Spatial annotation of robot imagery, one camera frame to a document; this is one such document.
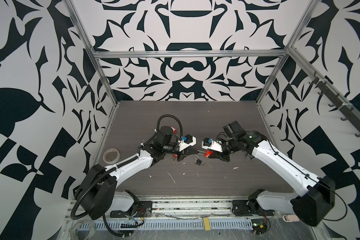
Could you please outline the red padlock long shackle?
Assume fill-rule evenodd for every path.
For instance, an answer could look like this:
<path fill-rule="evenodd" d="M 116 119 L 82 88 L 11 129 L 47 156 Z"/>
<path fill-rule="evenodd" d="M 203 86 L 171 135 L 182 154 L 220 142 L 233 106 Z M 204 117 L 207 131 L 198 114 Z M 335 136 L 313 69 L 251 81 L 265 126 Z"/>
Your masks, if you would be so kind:
<path fill-rule="evenodd" d="M 212 158 L 214 153 L 213 151 L 198 151 L 198 154 L 203 155 L 205 158 Z"/>

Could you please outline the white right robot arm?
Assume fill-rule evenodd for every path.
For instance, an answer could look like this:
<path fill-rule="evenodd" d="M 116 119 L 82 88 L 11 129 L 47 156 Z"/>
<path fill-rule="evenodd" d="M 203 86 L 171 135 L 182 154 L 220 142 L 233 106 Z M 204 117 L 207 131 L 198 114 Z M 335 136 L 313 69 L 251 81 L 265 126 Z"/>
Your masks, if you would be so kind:
<path fill-rule="evenodd" d="M 234 121 L 223 127 L 227 140 L 204 138 L 202 148 L 206 157 L 230 161 L 239 151 L 266 164 L 293 189 L 292 193 L 256 190 L 248 198 L 248 210 L 279 211 L 298 217 L 303 223 L 316 227 L 335 206 L 335 182 L 328 176 L 319 177 L 306 170 L 275 147 L 258 131 L 246 131 Z"/>

